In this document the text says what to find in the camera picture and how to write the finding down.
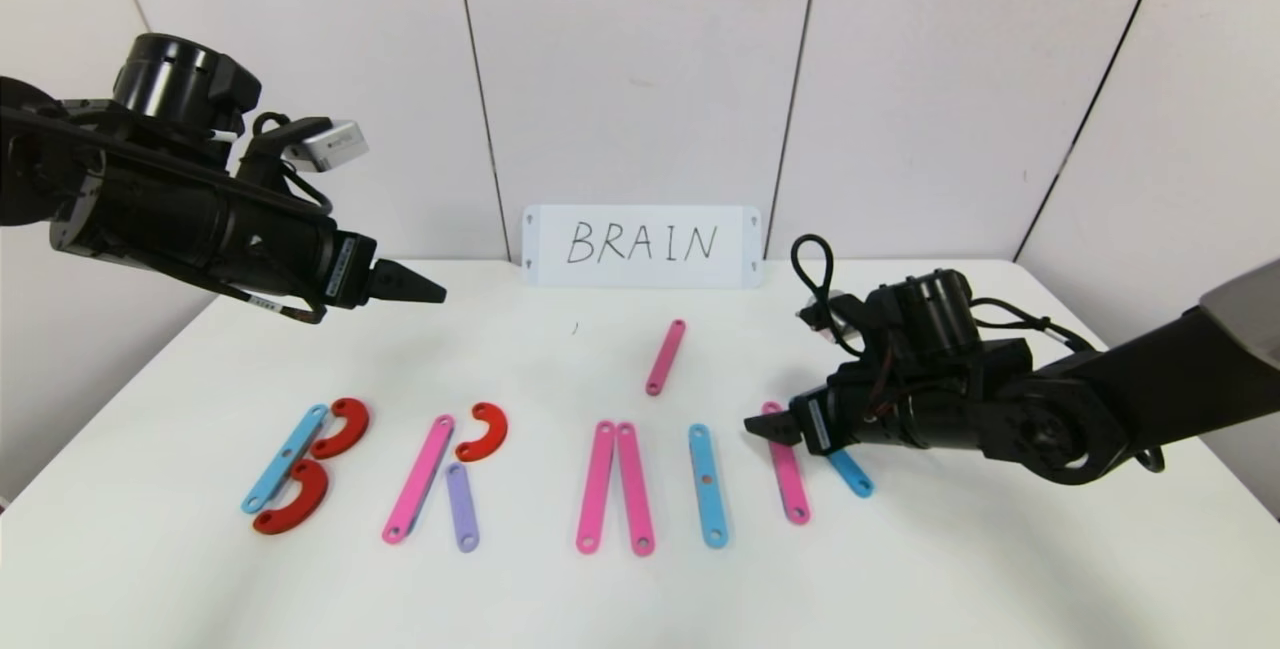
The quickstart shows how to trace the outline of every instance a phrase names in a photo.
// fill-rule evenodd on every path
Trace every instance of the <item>cable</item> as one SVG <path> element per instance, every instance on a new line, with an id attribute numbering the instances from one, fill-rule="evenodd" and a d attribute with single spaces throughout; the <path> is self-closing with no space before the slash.
<path id="1" fill-rule="evenodd" d="M 302 179 L 301 175 L 298 175 L 298 170 L 293 168 L 292 163 L 280 160 L 280 174 L 283 174 L 284 178 L 288 179 L 289 183 L 292 183 L 294 187 L 302 189 L 303 195 L 315 198 L 316 204 L 319 204 L 319 206 L 323 207 L 326 215 L 333 211 L 333 202 L 329 201 L 329 197 L 321 195 L 320 189 L 316 189 L 311 184 L 307 184 L 307 180 Z"/>
<path id="2" fill-rule="evenodd" d="M 257 115 L 257 119 L 253 120 L 253 134 L 255 134 L 255 137 L 257 137 L 257 134 L 262 133 L 262 129 L 266 128 L 266 122 L 275 122 L 276 125 L 284 125 L 284 124 L 288 124 L 288 122 L 291 122 L 291 120 L 289 120 L 288 116 L 284 116 L 283 113 L 278 113 L 278 111 L 262 111 L 262 113 L 260 113 L 260 115 Z"/>
<path id="3" fill-rule="evenodd" d="M 800 266 L 800 247 L 809 242 L 818 244 L 826 260 L 826 266 L 822 270 L 822 285 L 814 284 L 804 268 Z M 831 279 L 836 271 L 836 257 L 827 239 L 823 239 L 818 234 L 805 234 L 795 239 L 795 243 L 791 243 L 791 270 L 796 273 L 796 276 L 800 276 L 800 282 L 808 285 L 809 292 L 813 293 L 814 307 L 818 307 L 819 316 L 831 326 L 831 335 L 832 339 L 836 339 L 836 344 L 840 344 L 841 349 L 846 349 L 850 355 L 860 358 L 863 353 L 850 347 L 849 342 L 845 342 L 845 335 L 841 334 L 840 326 L 836 326 L 836 320 L 831 315 Z"/>
<path id="4" fill-rule="evenodd" d="M 105 151 L 119 154 L 119 156 L 131 157 L 133 161 L 145 163 L 145 165 L 151 166 L 151 169 L 182 175 L 182 178 L 188 180 L 201 180 L 202 183 L 211 184 L 219 189 L 228 189 L 230 193 L 242 195 L 242 197 L 247 198 L 255 198 L 255 201 L 262 204 L 270 204 L 270 206 L 278 207 L 278 210 L 282 211 L 302 212 L 302 215 L 308 216 L 328 216 L 329 212 L 333 211 L 333 204 L 330 204 L 328 198 L 320 204 L 303 202 L 302 198 L 291 197 L 291 195 L 279 195 L 276 192 L 271 192 L 270 189 L 246 184 L 243 180 L 237 180 L 233 179 L 232 175 L 224 174 L 224 172 L 215 172 L 207 169 L 206 166 L 200 166 L 197 163 L 189 163 L 180 160 L 179 157 L 169 156 L 169 154 L 157 152 L 155 148 L 146 148 L 137 146 L 137 143 L 122 142 L 122 140 L 108 137 L 108 134 L 82 129 L 78 125 L 68 124 L 68 122 L 64 120 L 49 119 L 49 116 L 41 116 L 37 115 L 37 113 L 14 110 L 14 108 L 0 108 L 0 119 L 23 125 L 23 128 L 36 131 L 38 134 L 59 134 L 60 137 L 86 143 L 93 148 L 105 148 Z"/>
<path id="5" fill-rule="evenodd" d="M 1037 332 L 1043 332 L 1044 334 L 1057 334 L 1061 337 L 1061 342 L 1066 344 L 1066 348 L 1073 349 L 1073 352 L 1092 352 L 1093 344 L 1089 344 L 1088 339 L 1083 338 L 1065 326 L 1053 324 L 1050 317 L 1034 317 L 1028 312 L 1024 312 L 1019 307 L 1012 306 L 1009 302 L 992 298 L 978 298 L 969 302 L 970 307 L 992 306 L 1005 310 L 1011 315 L 1019 317 L 1021 321 L 1010 321 L 1009 324 L 993 324 L 989 321 L 982 321 L 974 317 L 974 324 L 983 326 L 984 329 L 1033 329 Z"/>

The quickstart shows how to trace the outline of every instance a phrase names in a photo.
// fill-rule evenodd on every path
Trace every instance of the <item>purple plastic bar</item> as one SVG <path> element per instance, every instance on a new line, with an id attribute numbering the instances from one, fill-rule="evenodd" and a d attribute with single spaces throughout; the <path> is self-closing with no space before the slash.
<path id="1" fill-rule="evenodd" d="M 480 545 L 480 527 L 476 526 L 476 507 L 471 501 L 467 467 L 453 462 L 444 470 L 444 483 L 449 488 L 449 508 L 453 511 L 453 534 L 458 538 L 458 549 L 470 554 Z"/>

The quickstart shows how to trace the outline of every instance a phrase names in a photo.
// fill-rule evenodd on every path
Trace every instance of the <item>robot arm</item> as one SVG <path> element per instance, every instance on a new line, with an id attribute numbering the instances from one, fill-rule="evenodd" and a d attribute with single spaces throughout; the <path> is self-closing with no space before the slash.
<path id="1" fill-rule="evenodd" d="M 374 262 L 375 239 L 338 229 L 333 204 L 298 175 L 365 154 L 355 122 L 262 113 L 228 174 L 243 111 L 260 93 L 228 55 L 169 35 L 134 40 L 113 99 L 56 102 L 0 78 L 0 225 L 50 221 L 58 251 L 160 271 L 308 324 L 370 298 L 443 302 L 442 285 Z M 307 308 L 251 292 L 293 294 Z"/>
<path id="2" fill-rule="evenodd" d="M 823 285 L 799 269 L 818 242 Z M 832 294 L 831 250 L 817 236 L 792 247 L 814 289 L 800 316 L 859 353 L 788 411 L 746 420 L 755 435 L 804 440 L 813 454 L 850 444 L 978 449 L 1060 484 L 1084 484 L 1124 461 L 1164 469 L 1162 444 L 1280 411 L 1280 261 L 1204 294 L 1178 320 L 1107 352 L 996 300 L 974 300 L 959 271 L 882 285 L 859 301 Z M 1075 353 L 1032 371 L 1024 339 L 980 342 L 970 307 L 996 303 L 1021 321 L 998 325 L 1060 334 Z M 842 339 L 850 330 L 865 348 Z"/>

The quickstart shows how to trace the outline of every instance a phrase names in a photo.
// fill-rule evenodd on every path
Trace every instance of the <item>sign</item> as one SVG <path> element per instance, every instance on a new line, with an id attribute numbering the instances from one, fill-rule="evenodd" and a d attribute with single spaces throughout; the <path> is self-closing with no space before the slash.
<path id="1" fill-rule="evenodd" d="M 754 207 L 540 204 L 520 225 L 529 284 L 741 289 L 764 276 Z"/>

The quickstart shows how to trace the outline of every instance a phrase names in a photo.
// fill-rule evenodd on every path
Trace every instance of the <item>tabletop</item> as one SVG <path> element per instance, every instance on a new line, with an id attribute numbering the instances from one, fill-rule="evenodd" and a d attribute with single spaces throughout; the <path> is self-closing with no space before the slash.
<path id="1" fill-rule="evenodd" d="M 0 517 L 0 643 L 1275 646 L 1280 527 L 1198 439 L 1167 447 L 1162 475 L 1130 462 L 1084 486 L 977 452 L 859 445 L 868 499 L 797 452 L 813 512 L 797 526 L 741 420 L 845 355 L 794 316 L 806 292 L 786 262 L 741 292 L 539 289 L 507 262 L 407 265 L 448 302 L 371 302 L 320 326 L 229 300 L 197 316 Z M 1010 262 L 845 261 L 835 284 L 865 294 L 942 265 L 1096 341 Z M 650 397 L 673 317 L 687 330 Z M 1019 335 L 1038 364 L 1065 353 Z M 257 534 L 239 503 L 306 408 L 339 397 L 370 407 L 367 434 L 324 462 L 315 515 Z M 476 439 L 476 402 L 511 425 L 470 465 L 480 545 L 458 550 L 442 477 L 412 534 L 384 543 L 430 421 L 449 413 L 454 442 Z M 599 552 L 575 548 L 605 419 L 636 428 L 649 557 L 630 549 L 617 471 Z M 694 422 L 713 435 L 723 549 L 699 530 Z"/>

